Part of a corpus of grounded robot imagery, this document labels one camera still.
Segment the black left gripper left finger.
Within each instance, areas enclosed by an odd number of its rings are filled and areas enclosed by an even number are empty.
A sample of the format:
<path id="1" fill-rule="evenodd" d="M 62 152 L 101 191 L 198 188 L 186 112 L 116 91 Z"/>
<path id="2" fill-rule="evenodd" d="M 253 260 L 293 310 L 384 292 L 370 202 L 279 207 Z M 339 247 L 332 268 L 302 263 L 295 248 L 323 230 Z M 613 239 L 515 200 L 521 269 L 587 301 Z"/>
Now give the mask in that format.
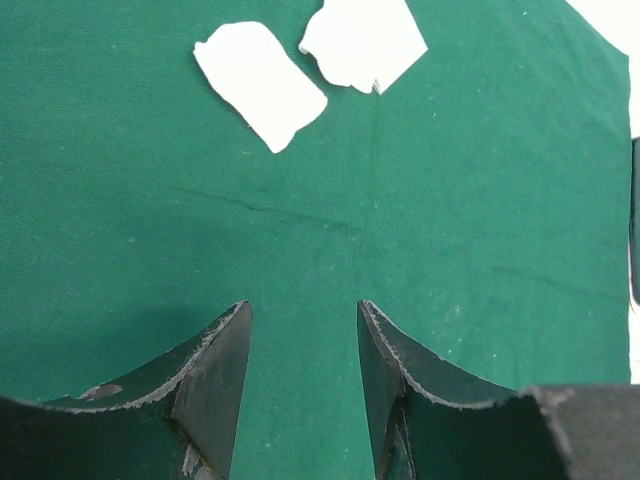
<path id="1" fill-rule="evenodd" d="M 251 305 L 238 302 L 194 337 L 78 397 L 2 397 L 2 478 L 228 478 L 251 330 Z"/>

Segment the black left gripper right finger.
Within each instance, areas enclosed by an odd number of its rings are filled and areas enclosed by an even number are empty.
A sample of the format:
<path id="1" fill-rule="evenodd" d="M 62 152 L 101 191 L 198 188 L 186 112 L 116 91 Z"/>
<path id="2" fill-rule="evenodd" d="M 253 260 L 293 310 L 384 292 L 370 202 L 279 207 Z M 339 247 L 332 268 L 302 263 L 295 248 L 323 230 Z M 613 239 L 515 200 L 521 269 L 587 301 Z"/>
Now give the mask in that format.
<path id="1" fill-rule="evenodd" d="M 357 307 L 361 376 L 379 479 L 635 479 L 635 385 L 484 380 Z"/>

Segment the white gauze pad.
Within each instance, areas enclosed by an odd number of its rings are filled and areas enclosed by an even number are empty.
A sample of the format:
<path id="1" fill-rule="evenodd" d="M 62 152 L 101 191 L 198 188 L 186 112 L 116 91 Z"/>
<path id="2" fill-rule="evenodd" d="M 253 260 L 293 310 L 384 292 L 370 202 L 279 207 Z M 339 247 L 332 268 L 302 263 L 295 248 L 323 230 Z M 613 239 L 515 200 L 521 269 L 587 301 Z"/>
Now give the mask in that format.
<path id="1" fill-rule="evenodd" d="M 298 45 L 331 84 L 383 94 L 427 51 L 405 1 L 325 1 Z"/>
<path id="2" fill-rule="evenodd" d="M 328 105 L 326 95 L 260 22 L 223 24 L 194 44 L 193 55 L 213 90 L 274 154 Z"/>

